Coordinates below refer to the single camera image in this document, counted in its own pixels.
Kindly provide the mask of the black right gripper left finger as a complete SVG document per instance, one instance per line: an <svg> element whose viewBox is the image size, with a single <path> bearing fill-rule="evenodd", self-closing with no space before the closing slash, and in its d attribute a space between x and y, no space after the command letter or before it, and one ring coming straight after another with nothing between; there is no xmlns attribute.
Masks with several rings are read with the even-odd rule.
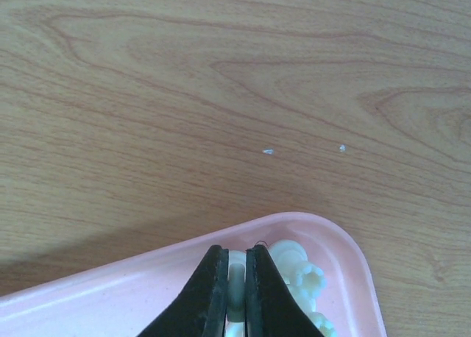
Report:
<svg viewBox="0 0 471 337"><path fill-rule="evenodd" d="M222 337L228 302L229 250L211 246L174 301L140 333L155 337Z"/></svg>

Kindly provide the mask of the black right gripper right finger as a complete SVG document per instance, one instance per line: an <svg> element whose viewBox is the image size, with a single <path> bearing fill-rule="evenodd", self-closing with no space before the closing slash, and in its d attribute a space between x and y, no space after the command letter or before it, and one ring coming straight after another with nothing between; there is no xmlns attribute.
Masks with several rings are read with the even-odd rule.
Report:
<svg viewBox="0 0 471 337"><path fill-rule="evenodd" d="M247 250L245 278L245 335L279 337L321 336L295 302L268 249Z"/></svg>

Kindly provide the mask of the pink plastic tray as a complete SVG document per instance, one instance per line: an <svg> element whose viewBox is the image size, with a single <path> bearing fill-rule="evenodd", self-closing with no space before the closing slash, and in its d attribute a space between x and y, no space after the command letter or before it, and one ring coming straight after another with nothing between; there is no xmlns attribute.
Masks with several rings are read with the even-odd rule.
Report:
<svg viewBox="0 0 471 337"><path fill-rule="evenodd" d="M317 309L340 336L384 336L366 258L353 238L310 213L276 213L1 298L3 336L136 336L172 300L213 244L245 250L300 243L327 286Z"/></svg>

